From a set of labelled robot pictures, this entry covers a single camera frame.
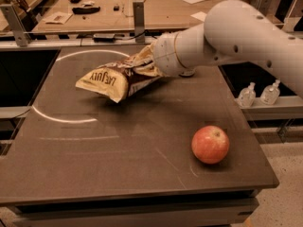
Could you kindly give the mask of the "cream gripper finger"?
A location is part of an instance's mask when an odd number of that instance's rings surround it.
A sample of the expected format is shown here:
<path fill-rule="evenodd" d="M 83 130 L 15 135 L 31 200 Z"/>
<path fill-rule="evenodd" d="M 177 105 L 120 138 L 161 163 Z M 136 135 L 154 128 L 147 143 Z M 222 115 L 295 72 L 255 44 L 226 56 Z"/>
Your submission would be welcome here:
<path fill-rule="evenodd" d="M 146 45 L 134 56 L 134 64 L 146 64 L 153 61 L 153 44 Z"/>
<path fill-rule="evenodd" d="M 163 73 L 153 61 L 150 61 L 149 63 L 136 64 L 134 66 L 134 71 L 136 72 L 136 74 L 147 77 L 155 78 L 163 76 Z"/>

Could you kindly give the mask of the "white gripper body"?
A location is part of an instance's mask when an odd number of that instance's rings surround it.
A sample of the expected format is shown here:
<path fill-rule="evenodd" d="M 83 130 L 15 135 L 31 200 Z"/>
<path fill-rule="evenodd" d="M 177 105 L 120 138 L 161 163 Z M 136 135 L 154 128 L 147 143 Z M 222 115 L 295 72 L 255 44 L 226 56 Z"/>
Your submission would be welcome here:
<path fill-rule="evenodd" d="M 186 68 L 179 62 L 175 40 L 176 33 L 162 34 L 153 47 L 153 60 L 159 70 L 170 77 L 177 77 L 186 71 Z"/>

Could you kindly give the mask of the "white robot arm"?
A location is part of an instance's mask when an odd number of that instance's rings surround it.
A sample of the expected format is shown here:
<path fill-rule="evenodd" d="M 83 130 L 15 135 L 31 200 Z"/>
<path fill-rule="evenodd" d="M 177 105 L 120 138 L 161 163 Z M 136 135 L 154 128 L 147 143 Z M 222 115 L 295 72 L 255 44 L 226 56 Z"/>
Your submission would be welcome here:
<path fill-rule="evenodd" d="M 214 6 L 200 25 L 161 35 L 137 54 L 134 68 L 175 77 L 198 66 L 247 61 L 303 96 L 303 40 L 237 0 Z"/>

